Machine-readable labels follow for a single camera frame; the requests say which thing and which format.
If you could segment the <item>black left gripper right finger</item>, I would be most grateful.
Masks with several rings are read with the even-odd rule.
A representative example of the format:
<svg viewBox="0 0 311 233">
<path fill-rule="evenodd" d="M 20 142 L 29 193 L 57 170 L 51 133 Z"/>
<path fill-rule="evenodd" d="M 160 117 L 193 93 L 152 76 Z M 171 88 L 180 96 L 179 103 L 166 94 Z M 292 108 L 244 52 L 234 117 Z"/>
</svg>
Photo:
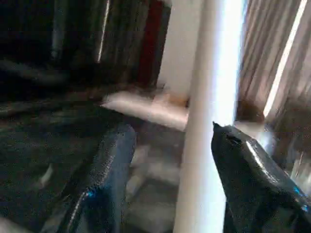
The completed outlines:
<svg viewBox="0 0 311 233">
<path fill-rule="evenodd" d="M 311 231 L 311 199 L 257 140 L 214 122 L 211 150 L 235 232 Z"/>
</svg>

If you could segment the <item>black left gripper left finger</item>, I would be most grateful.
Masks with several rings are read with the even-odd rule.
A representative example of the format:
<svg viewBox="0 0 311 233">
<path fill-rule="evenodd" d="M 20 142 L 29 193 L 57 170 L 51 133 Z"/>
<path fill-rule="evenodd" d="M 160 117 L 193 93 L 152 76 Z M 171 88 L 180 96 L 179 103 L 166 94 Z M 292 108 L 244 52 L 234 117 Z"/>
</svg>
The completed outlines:
<svg viewBox="0 0 311 233">
<path fill-rule="evenodd" d="M 118 233 L 135 130 L 129 124 L 77 124 L 60 133 L 60 162 L 53 178 L 54 232 Z"/>
</svg>

